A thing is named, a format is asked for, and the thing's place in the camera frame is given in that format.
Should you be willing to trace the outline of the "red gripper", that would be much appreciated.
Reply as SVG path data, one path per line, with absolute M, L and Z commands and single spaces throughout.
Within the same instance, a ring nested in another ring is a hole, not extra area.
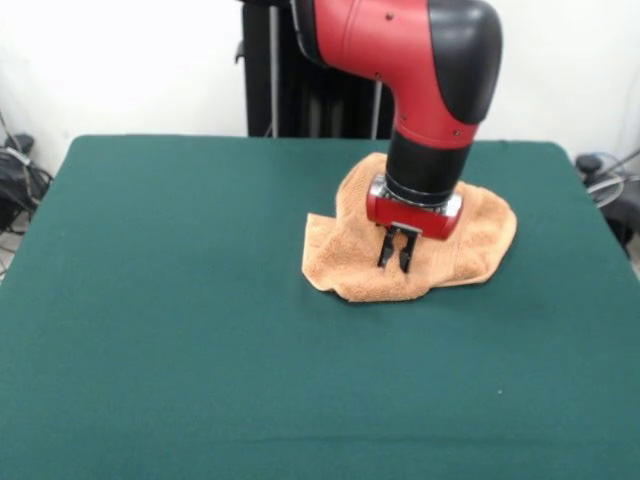
M 414 231 L 404 232 L 406 243 L 399 254 L 400 268 L 403 273 L 408 273 L 419 234 L 425 238 L 446 240 L 457 226 L 462 210 L 463 197 L 457 193 L 443 205 L 425 207 L 398 200 L 391 195 L 385 183 L 372 183 L 366 197 L 367 218 L 387 227 L 377 266 L 385 268 L 394 254 L 394 237 L 399 227 Z

